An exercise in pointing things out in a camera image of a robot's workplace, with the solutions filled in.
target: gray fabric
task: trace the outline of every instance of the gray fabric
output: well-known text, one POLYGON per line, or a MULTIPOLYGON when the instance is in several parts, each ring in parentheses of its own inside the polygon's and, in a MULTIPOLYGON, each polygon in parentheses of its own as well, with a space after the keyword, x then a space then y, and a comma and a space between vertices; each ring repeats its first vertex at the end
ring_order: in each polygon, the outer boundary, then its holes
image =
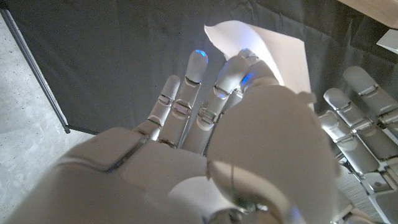
POLYGON ((209 57, 198 95, 202 102, 224 64, 203 25, 232 19, 305 41, 317 113, 329 108, 322 95, 331 87, 341 88, 368 112, 343 80, 351 65, 362 66, 398 100, 398 55, 376 45, 388 28, 335 0, 6 4, 76 129, 98 133, 137 126, 147 118, 167 77, 184 76, 195 49, 209 57))

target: white paper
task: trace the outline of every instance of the white paper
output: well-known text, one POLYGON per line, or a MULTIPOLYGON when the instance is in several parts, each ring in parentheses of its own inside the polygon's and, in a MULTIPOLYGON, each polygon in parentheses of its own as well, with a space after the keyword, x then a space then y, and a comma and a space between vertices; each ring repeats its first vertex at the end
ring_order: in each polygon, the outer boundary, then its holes
POLYGON ((295 93, 311 92, 303 41, 240 21, 205 26, 205 32, 226 59, 248 48, 268 64, 281 85, 295 93))
POLYGON ((398 30, 389 29, 377 45, 398 54, 398 30))

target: wooden surface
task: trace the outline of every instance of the wooden surface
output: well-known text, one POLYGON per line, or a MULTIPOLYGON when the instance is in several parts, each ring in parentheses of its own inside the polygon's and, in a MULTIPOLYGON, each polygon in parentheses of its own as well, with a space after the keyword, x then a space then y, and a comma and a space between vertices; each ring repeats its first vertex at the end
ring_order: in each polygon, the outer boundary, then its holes
POLYGON ((338 0, 353 9, 398 29, 398 0, 338 0))

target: robotic hand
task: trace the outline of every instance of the robotic hand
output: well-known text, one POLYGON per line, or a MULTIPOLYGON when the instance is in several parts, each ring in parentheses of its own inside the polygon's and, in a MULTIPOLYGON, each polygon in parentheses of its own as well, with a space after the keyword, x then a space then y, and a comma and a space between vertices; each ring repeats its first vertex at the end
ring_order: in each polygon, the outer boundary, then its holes
POLYGON ((398 102, 360 67, 348 68, 344 78, 387 127, 386 132, 337 88, 326 91, 324 98, 341 119, 327 111, 319 117, 322 128, 341 149, 345 165, 362 183, 383 221, 398 223, 398 145, 393 141, 398 137, 398 102))
MULTIPOLYGON (((311 97, 279 85, 249 49, 225 63, 185 131, 207 63, 193 51, 179 93, 172 75, 146 121, 67 152, 9 223, 329 223, 340 214, 337 163, 311 97)), ((390 168, 352 165, 383 179, 370 185, 377 193, 392 181, 390 168)))

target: robot finger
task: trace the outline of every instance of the robot finger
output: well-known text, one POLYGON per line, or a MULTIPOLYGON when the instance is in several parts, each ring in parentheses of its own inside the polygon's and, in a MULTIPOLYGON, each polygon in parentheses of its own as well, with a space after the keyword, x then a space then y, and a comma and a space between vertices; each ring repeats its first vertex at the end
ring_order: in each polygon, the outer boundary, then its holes
POLYGON ((322 129, 337 144, 356 172, 365 174, 378 170, 380 165, 376 158, 351 133, 347 124, 339 119, 334 112, 327 111, 325 114, 319 116, 319 120, 322 129))
POLYGON ((194 50, 191 53, 184 81, 171 108, 171 113, 167 116, 159 133, 158 142, 172 148, 178 147, 199 92, 207 63, 208 57, 203 51, 194 50))
POLYGON ((221 69, 205 102, 187 133, 182 149, 202 154, 214 125, 230 94, 239 85, 248 70, 248 62, 241 56, 231 57, 221 69))
POLYGON ((375 112, 379 120, 398 138, 398 102, 358 66, 347 68, 344 79, 375 112))
POLYGON ((328 104, 348 124, 380 161, 398 156, 398 146, 376 126, 341 90, 331 88, 323 95, 328 104))
POLYGON ((176 75, 169 76, 148 119, 134 130, 141 134, 148 135, 151 140, 156 140, 170 112, 179 86, 180 78, 176 75))

